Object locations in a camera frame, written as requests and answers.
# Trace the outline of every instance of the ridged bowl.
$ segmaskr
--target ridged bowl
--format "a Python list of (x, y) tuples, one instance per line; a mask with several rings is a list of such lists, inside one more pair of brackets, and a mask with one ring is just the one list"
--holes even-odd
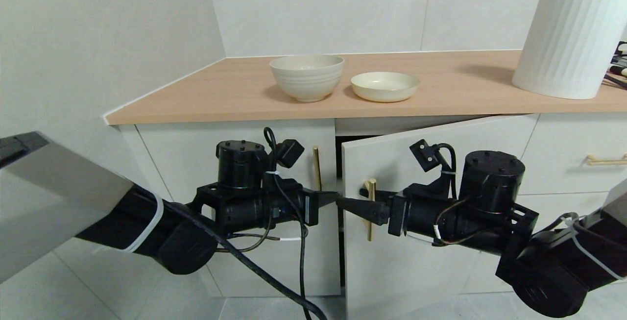
[(344, 59), (332, 55), (286, 56), (270, 62), (276, 84), (302, 102), (320, 101), (340, 83)]

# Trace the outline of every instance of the wooden countertop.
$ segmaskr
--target wooden countertop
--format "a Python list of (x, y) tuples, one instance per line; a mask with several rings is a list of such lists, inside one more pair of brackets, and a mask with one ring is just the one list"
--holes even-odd
[[(602, 86), (594, 99), (546, 97), (511, 84), (520, 50), (350, 54), (331, 96), (301, 103), (276, 85), (275, 57), (231, 58), (200, 70), (107, 116), (110, 125), (426, 115), (627, 112), (627, 91)], [(402, 72), (421, 84), (410, 99), (374, 103), (356, 97), (351, 77)]]

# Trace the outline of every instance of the tiled floor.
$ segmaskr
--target tiled floor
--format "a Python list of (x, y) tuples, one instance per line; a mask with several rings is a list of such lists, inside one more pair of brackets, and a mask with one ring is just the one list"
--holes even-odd
[[(623, 319), (627, 314), (627, 284), (591, 292), (582, 309), (568, 320)], [(345, 320), (341, 297), (312, 298), (329, 320)], [(227, 298), (219, 320), (297, 320), (302, 309), (287, 298)], [(464, 294), (432, 304), (394, 320), (548, 320), (529, 309), (514, 293)]]

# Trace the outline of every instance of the shallow dish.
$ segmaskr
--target shallow dish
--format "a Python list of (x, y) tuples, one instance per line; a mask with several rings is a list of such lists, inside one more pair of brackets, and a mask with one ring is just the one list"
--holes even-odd
[(416, 93), (420, 80), (410, 74), (374, 72), (354, 76), (351, 86), (356, 95), (368, 101), (404, 101)]

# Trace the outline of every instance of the black cable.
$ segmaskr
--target black cable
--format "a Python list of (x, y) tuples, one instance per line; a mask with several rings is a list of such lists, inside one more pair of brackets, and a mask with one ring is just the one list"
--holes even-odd
[(448, 152), (451, 154), (451, 166), (452, 167), (448, 167), (449, 170), (445, 171), (445, 172), (449, 172), (452, 177), (451, 177), (451, 194), (453, 196), (453, 199), (457, 200), (457, 156), (455, 155), (455, 149), (453, 148), (453, 146), (450, 146), (449, 144), (437, 144), (435, 146), (437, 148), (437, 150), (440, 150), (441, 148), (446, 148), (448, 150)]
[[(305, 238), (307, 236), (309, 236), (309, 230), (305, 228)], [(235, 239), (235, 238), (242, 238), (242, 237), (261, 238), (263, 237), (263, 235), (260, 235), (258, 233), (231, 233), (226, 236), (226, 239)], [(268, 235), (268, 237), (266, 237), (266, 240), (272, 240), (274, 242), (282, 241), (280, 237), (274, 237), (272, 235)]]
[[(435, 219), (433, 220), (433, 226), (434, 226), (433, 228), (435, 229), (435, 226), (439, 225), (439, 220), (440, 220), (440, 218), (442, 218), (442, 215), (444, 215), (447, 211), (450, 211), (453, 208), (456, 208), (456, 207), (460, 206), (464, 202), (467, 202), (468, 200), (470, 200), (470, 199), (469, 198), (465, 198), (465, 199), (462, 199), (462, 200), (457, 200), (457, 201), (453, 202), (453, 204), (451, 204), (450, 206), (448, 206), (448, 207), (444, 208), (442, 211), (440, 211), (437, 214), (437, 216), (435, 217)], [(460, 244), (460, 243), (466, 242), (466, 240), (468, 240), (470, 238), (473, 238), (473, 237), (476, 237), (477, 235), (479, 235), (481, 233), (484, 233), (485, 231), (488, 231), (488, 230), (491, 230), (491, 228), (484, 228), (484, 229), (475, 231), (475, 233), (472, 233), (468, 237), (464, 237), (464, 238), (459, 239), (459, 240), (451, 240), (451, 241), (444, 240), (442, 238), (438, 238), (437, 235), (436, 235), (436, 239), (438, 239), (439, 241), (441, 241), (444, 244), (453, 246), (455, 244)]]
[(579, 216), (576, 213), (573, 212), (567, 212), (567, 213), (563, 213), (560, 217), (557, 218), (557, 220), (553, 221), (551, 224), (549, 224), (548, 226), (544, 227), (541, 231), (551, 231), (553, 230), (553, 228), (559, 226), (560, 224), (562, 224), (562, 218), (567, 218), (570, 217), (573, 220), (573, 227), (577, 230), (580, 231), (581, 233), (586, 233), (588, 235), (591, 235), (592, 237), (596, 237), (598, 239), (601, 239), (603, 242), (606, 242), (608, 244), (612, 244), (613, 246), (616, 246), (620, 249), (623, 250), (627, 250), (627, 246), (624, 246), (623, 244), (620, 244), (619, 242), (616, 242), (614, 240), (611, 240), (603, 235), (600, 235), (598, 233), (594, 233), (591, 230), (588, 230), (587, 228), (585, 228), (584, 226), (581, 225), (581, 220), (579, 219)]
[[(242, 253), (247, 253), (251, 250), (255, 250), (257, 249), (263, 242), (264, 240), (266, 240), (268, 238), (268, 233), (270, 232), (270, 227), (272, 227), (272, 215), (269, 215), (268, 218), (268, 224), (266, 226), (266, 230), (264, 231), (264, 234), (260, 236), (259, 240), (253, 244), (252, 246), (249, 246), (248, 248), (244, 248), (244, 249), (238, 249), (239, 251), (241, 251)], [(216, 249), (216, 253), (228, 253), (229, 251), (223, 248), (217, 248)]]
[(257, 264), (255, 264), (249, 258), (247, 258), (246, 255), (244, 255), (235, 246), (233, 246), (233, 244), (231, 244), (228, 240), (226, 240), (226, 238), (224, 238), (222, 235), (217, 233), (217, 231), (214, 231), (211, 227), (206, 226), (206, 224), (204, 224), (203, 222), (197, 220), (189, 212), (182, 210), (179, 206), (177, 206), (177, 204), (168, 203), (168, 202), (165, 202), (165, 201), (164, 201), (164, 204), (166, 205), (166, 207), (168, 207), (172, 211), (174, 211), (177, 215), (179, 215), (179, 216), (183, 217), (184, 219), (192, 222), (192, 224), (194, 224), (194, 226), (197, 226), (198, 228), (203, 230), (205, 233), (207, 233), (211, 238), (215, 239), (218, 243), (222, 244), (222, 246), (224, 246), (224, 248), (226, 250), (228, 250), (229, 253), (233, 254), (233, 256), (236, 259), (238, 259), (240, 262), (242, 262), (242, 264), (244, 264), (246, 267), (248, 267), (251, 271), (256, 273), (260, 278), (262, 278), (262, 280), (268, 282), (269, 285), (274, 287), (277, 291), (280, 291), (280, 293), (282, 293), (286, 297), (288, 297), (291, 300), (295, 301), (296, 303), (300, 304), (300, 306), (302, 306), (304, 309), (307, 309), (308, 311), (311, 311), (314, 315), (316, 315), (316, 317), (318, 317), (318, 319), (320, 319), (320, 320), (327, 320), (327, 316), (325, 316), (325, 314), (322, 312), (322, 310), (320, 310), (320, 308), (318, 306), (316, 306), (312, 302), (309, 302), (309, 300), (307, 300), (306, 298), (296, 294), (294, 291), (292, 291), (288, 287), (285, 287), (283, 284), (278, 282), (278, 280), (276, 280), (276, 278), (272, 277), (264, 269), (262, 269), (261, 267), (257, 266)]
[[(268, 126), (264, 128), (264, 137), (266, 141), (268, 142), (268, 145), (270, 145), (272, 152), (273, 152), (272, 162), (270, 163), (271, 164), (270, 169), (275, 171), (276, 162), (278, 159), (278, 157), (276, 157), (277, 155), (276, 137), (272, 129), (269, 128)], [(290, 197), (287, 196), (287, 194), (285, 194), (285, 191), (278, 184), (278, 179), (276, 178), (276, 174), (274, 174), (274, 183), (275, 183), (276, 188), (279, 190), (279, 192), (283, 196), (283, 198), (288, 202), (291, 208), (294, 209), (294, 212), (296, 213), (296, 217), (298, 217), (298, 222), (300, 223), (300, 266), (298, 268), (298, 278), (299, 278), (299, 283), (300, 283), (300, 295), (303, 298), (306, 298), (305, 296), (305, 229), (306, 229), (305, 220), (303, 219), (303, 216), (300, 213), (300, 210), (298, 210), (298, 207), (296, 207), (296, 204), (293, 201), (291, 201)], [(311, 320), (311, 315), (309, 314), (308, 309), (306, 307), (303, 307), (303, 311), (305, 313), (305, 318), (307, 320)]]
[(562, 218), (566, 218), (566, 217), (570, 217), (571, 213), (567, 212), (567, 213), (562, 213), (562, 215), (560, 215), (560, 217), (557, 218), (557, 220), (551, 222), (551, 224), (549, 224), (548, 226), (542, 228), (542, 230), (540, 231), (551, 231), (553, 230), (553, 228), (559, 226), (560, 224), (562, 224)]

